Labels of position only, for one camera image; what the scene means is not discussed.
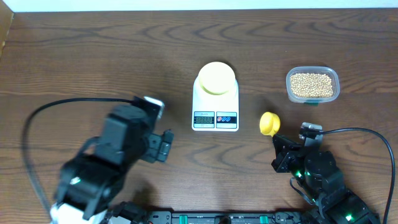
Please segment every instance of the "wood grain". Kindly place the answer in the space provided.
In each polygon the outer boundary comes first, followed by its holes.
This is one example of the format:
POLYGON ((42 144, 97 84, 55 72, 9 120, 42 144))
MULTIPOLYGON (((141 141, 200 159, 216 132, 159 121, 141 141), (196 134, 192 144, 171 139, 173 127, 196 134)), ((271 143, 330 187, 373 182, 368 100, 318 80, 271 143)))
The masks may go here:
MULTIPOLYGON (((29 185, 19 137, 36 107, 71 97, 150 95, 166 104, 157 132, 172 128, 165 164, 138 162, 113 203, 181 210, 308 208, 276 174, 265 111, 297 140, 302 122, 325 130, 379 131, 398 154, 397 9, 20 13, 0 63, 0 223, 46 223, 29 185), (192 85, 199 69, 228 62, 240 90, 240 130, 192 131, 192 85), (291 103, 285 76, 296 66, 325 65, 339 75, 331 103, 291 103)), ((30 133, 32 156, 52 198, 61 165, 99 134, 114 103, 70 103, 44 111, 30 133)), ((330 135, 347 185, 383 214, 391 167, 387 149, 364 133, 330 135)), ((389 223, 398 223, 394 196, 389 223)))

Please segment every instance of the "robotic arm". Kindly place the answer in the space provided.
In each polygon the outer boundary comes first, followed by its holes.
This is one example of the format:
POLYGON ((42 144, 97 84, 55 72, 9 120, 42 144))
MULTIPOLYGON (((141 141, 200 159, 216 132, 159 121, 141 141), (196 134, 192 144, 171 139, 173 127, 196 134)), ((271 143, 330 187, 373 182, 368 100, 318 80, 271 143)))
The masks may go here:
POLYGON ((130 105, 112 110, 102 135, 89 139, 62 167, 57 202, 51 209, 53 222, 99 223, 139 159, 166 160, 174 135, 170 131, 161 136, 152 133, 163 107, 159 100, 135 97, 130 105), (94 153, 84 153, 91 143, 95 143, 94 153))
POLYGON ((302 144, 279 134, 272 137, 276 159, 272 167, 278 173, 290 172, 294 177, 290 185, 310 205, 317 207, 302 215, 306 223, 380 223, 379 215, 344 184, 343 173, 336 166, 329 151, 319 151, 322 143, 322 127, 303 123, 300 129, 302 144), (295 179, 309 195, 292 185, 295 179))

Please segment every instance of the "black cable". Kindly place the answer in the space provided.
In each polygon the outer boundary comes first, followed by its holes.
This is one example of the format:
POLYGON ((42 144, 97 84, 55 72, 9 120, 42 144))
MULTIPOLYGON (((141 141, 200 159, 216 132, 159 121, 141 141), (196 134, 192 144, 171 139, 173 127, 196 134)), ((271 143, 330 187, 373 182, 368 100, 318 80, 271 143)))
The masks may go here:
POLYGON ((309 203, 310 205, 315 205, 315 203, 313 203, 313 202, 305 195, 305 193, 301 192, 301 190, 299 190, 299 189, 297 189, 297 188, 295 188, 295 187, 293 186, 293 180, 295 180, 295 177, 290 178, 290 186, 291 186, 299 195, 301 195, 301 197, 303 197, 304 200, 305 200, 307 203, 309 203))
POLYGON ((80 156, 81 154, 83 154, 83 152, 85 152, 92 144, 98 144, 98 140, 100 140, 100 137, 98 136, 87 139, 77 152, 76 156, 80 156))
POLYGON ((131 100, 117 99, 117 98, 71 98, 71 99, 54 101, 52 103, 47 103, 46 105, 43 105, 43 106, 37 108, 35 111, 33 111, 28 116, 28 118, 25 121, 24 128, 22 130, 21 154, 22 154, 22 158, 24 161, 26 171, 27 171, 27 175, 30 180, 30 184, 32 185, 33 189, 35 190, 35 193, 36 193, 37 197, 39 198, 41 204, 43 205, 45 211, 50 216, 50 219, 51 219, 51 215, 50 215, 51 204, 49 203, 49 200, 47 199, 47 196, 44 193, 43 187, 40 184, 39 178, 37 177, 32 159, 30 158, 30 154, 29 154, 29 146, 28 146, 29 128, 30 128, 30 124, 31 124, 33 118, 42 110, 45 110, 51 106, 60 105, 62 103, 70 103, 70 102, 77 102, 77 101, 123 102, 123 103, 131 103, 132 102, 131 100))
POLYGON ((344 132, 344 131, 364 131, 367 133, 372 133, 372 134, 376 135, 377 137, 381 138, 381 140, 384 142, 384 144, 388 148, 388 151, 390 153, 390 158, 391 158, 391 184, 390 184, 390 191, 388 194, 386 209, 384 211, 384 218, 383 218, 383 224, 387 224, 387 217, 388 217, 388 212, 390 210, 392 193, 394 192, 394 182, 396 180, 396 162, 394 159, 394 154, 392 153, 391 146, 388 143, 387 139, 385 139, 385 137, 382 136, 380 133, 370 130, 370 129, 366 129, 366 128, 341 128, 341 129, 336 129, 336 130, 331 130, 331 131, 317 131, 316 133, 318 133, 318 134, 333 134, 333 133, 340 133, 340 132, 344 132))

